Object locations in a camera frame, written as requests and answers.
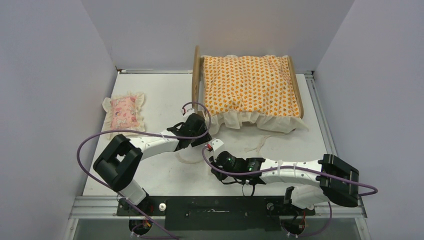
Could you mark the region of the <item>pink frilled small pillow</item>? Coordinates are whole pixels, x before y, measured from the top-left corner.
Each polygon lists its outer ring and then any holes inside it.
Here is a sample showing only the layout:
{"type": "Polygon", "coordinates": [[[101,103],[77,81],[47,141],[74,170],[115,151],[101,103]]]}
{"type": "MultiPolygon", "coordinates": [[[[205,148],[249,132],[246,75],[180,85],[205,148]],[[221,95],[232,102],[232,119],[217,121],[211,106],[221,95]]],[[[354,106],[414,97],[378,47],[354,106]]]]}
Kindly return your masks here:
{"type": "Polygon", "coordinates": [[[146,128],[141,115],[144,102],[143,92],[128,91],[124,95],[106,97],[102,102],[103,110],[106,112],[103,130],[144,132],[146,128]]]}

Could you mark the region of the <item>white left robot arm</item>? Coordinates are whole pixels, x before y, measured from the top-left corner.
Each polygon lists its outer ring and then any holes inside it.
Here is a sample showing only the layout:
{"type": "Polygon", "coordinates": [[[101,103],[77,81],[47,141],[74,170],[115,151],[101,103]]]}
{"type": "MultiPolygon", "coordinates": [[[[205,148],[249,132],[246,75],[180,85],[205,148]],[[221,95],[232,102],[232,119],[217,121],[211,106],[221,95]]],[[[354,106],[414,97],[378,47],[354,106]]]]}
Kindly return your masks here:
{"type": "Polygon", "coordinates": [[[93,169],[106,184],[130,202],[129,208],[136,215],[145,214],[149,208],[148,193],[134,180],[140,162],[162,153],[196,147],[212,139],[202,116],[190,113],[183,119],[157,136],[127,138],[118,134],[93,164],[93,169]]]}

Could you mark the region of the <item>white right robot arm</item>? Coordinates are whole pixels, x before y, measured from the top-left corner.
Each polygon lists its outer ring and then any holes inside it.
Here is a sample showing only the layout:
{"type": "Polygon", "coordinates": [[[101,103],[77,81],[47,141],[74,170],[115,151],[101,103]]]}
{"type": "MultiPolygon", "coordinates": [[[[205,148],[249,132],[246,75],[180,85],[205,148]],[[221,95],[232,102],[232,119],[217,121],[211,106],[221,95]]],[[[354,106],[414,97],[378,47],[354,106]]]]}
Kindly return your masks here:
{"type": "Polygon", "coordinates": [[[282,207],[289,214],[323,202],[348,208],[358,206],[359,187],[355,183],[359,171],[333,154],[312,161],[283,162],[262,157],[237,158],[222,151],[211,154],[207,161],[219,180],[231,177],[252,186],[288,184],[282,207]]]}

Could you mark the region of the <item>wooden pet bed frame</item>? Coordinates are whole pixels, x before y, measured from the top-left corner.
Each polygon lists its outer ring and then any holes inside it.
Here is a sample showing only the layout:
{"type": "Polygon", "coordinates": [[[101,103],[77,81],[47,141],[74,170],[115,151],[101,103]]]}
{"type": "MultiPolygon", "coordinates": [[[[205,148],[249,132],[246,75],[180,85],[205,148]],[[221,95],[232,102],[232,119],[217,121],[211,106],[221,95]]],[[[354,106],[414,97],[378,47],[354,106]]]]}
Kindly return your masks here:
{"type": "Polygon", "coordinates": [[[290,56],[201,55],[194,49],[193,102],[203,99],[212,115],[230,110],[272,117],[303,118],[304,107],[290,56]]]}

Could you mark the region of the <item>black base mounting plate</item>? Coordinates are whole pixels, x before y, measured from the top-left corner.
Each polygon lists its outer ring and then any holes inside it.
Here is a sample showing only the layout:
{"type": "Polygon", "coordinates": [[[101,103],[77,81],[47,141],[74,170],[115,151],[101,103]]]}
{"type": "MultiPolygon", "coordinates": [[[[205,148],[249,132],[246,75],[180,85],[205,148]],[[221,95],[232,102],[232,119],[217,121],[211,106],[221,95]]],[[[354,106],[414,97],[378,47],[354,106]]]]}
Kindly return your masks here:
{"type": "Polygon", "coordinates": [[[280,217],[297,224],[316,213],[286,203],[283,196],[148,196],[136,207],[120,199],[116,214],[133,218],[141,211],[164,217],[169,231],[280,231],[280,217]]]}

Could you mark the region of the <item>orange patterned bed cushion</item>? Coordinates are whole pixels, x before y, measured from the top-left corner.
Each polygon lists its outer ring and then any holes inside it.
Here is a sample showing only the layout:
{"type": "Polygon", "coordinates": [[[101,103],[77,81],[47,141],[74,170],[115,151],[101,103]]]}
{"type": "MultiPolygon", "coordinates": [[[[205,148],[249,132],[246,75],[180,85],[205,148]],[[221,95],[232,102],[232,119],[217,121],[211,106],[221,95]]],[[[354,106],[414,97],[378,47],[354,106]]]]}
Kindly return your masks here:
{"type": "Polygon", "coordinates": [[[290,133],[306,130],[303,102],[290,56],[207,56],[202,62],[203,101],[209,132],[221,126],[290,133]]]}

